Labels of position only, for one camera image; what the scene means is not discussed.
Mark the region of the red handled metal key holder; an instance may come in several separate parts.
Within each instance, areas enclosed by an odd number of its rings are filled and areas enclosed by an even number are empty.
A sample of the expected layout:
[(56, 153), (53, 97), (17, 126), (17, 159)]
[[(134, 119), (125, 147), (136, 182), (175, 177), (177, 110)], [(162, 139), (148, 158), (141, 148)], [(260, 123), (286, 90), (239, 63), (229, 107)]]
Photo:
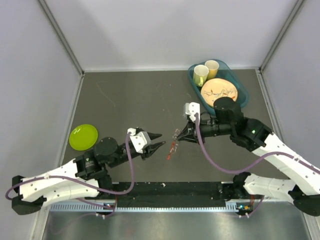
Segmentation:
[(176, 141), (173, 141), (173, 142), (171, 143), (170, 150), (169, 150), (169, 153), (168, 153), (168, 155), (167, 155), (167, 160), (170, 160), (170, 159), (171, 159), (172, 154), (174, 154), (174, 153), (176, 152), (176, 150), (177, 150), (177, 146), (178, 146), (178, 144), (177, 144)]

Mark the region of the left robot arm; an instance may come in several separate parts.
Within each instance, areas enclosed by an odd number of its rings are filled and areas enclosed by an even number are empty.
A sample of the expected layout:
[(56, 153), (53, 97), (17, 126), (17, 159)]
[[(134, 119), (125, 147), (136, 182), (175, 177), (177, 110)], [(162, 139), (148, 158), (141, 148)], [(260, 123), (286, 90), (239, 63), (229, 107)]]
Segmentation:
[(133, 166), (133, 159), (151, 157), (165, 142), (152, 141), (160, 133), (150, 133), (141, 128), (128, 129), (125, 142), (118, 144), (112, 137), (104, 137), (92, 148), (66, 164), (46, 173), (12, 178), (12, 186), (5, 194), (11, 208), (18, 215), (29, 215), (55, 203), (81, 199), (107, 200), (111, 195), (126, 195), (134, 187), (132, 179), (127, 190), (115, 191), (108, 168), (126, 162)]

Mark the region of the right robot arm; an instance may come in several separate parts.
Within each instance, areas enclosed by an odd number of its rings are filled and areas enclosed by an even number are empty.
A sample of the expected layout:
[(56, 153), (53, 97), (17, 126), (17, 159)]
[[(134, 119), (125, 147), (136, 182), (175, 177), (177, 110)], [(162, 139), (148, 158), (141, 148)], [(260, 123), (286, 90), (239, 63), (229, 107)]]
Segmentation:
[[(187, 124), (177, 136), (178, 141), (199, 144), (206, 159), (217, 169), (204, 147), (205, 138), (228, 135), (230, 140), (258, 159), (242, 170), (224, 170), (234, 174), (233, 192), (239, 198), (247, 195), (267, 196), (294, 205), (313, 217), (320, 215), (320, 169), (289, 148), (264, 123), (245, 117), (241, 106), (230, 97), (217, 99), (213, 108), (215, 116), (202, 121), (200, 104), (185, 103), (183, 116)], [(266, 160), (287, 176), (287, 179), (262, 177), (248, 170)]]

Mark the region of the metal keyring cluster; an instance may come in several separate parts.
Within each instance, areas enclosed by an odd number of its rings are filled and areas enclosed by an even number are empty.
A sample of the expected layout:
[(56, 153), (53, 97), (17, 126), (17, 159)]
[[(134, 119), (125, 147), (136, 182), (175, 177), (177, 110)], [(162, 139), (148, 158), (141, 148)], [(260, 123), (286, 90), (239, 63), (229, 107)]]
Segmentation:
[(181, 130), (177, 128), (172, 135), (172, 139), (176, 141), (180, 133), (181, 133)]

